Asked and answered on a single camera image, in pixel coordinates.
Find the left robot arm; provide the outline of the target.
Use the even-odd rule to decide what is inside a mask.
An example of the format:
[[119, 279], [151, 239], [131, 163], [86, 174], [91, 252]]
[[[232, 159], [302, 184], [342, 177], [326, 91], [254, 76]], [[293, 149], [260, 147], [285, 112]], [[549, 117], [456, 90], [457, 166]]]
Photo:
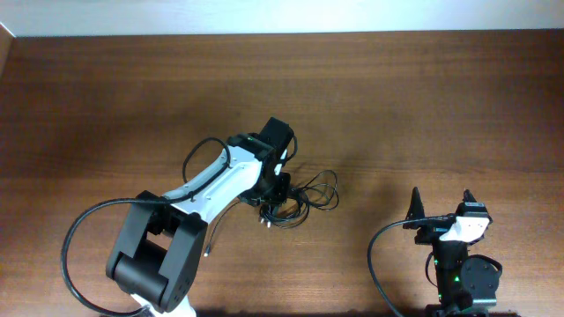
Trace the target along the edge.
[[218, 158], [181, 187], [163, 196], [137, 196], [106, 275], [141, 305], [141, 315], [195, 315], [187, 294], [208, 225], [234, 199], [253, 207], [283, 204], [290, 175], [281, 168], [294, 139], [287, 123], [270, 118], [258, 133], [229, 137]]

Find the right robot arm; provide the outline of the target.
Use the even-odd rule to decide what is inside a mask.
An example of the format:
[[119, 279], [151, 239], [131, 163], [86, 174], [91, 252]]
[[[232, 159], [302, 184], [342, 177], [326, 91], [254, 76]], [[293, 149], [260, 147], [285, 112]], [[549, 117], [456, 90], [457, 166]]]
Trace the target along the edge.
[[416, 232], [417, 245], [429, 245], [427, 265], [435, 270], [439, 303], [425, 308], [426, 316], [487, 316], [496, 306], [502, 265], [469, 247], [485, 238], [493, 222], [486, 206], [466, 189], [456, 211], [438, 218], [425, 215], [419, 190], [412, 190], [404, 229]]

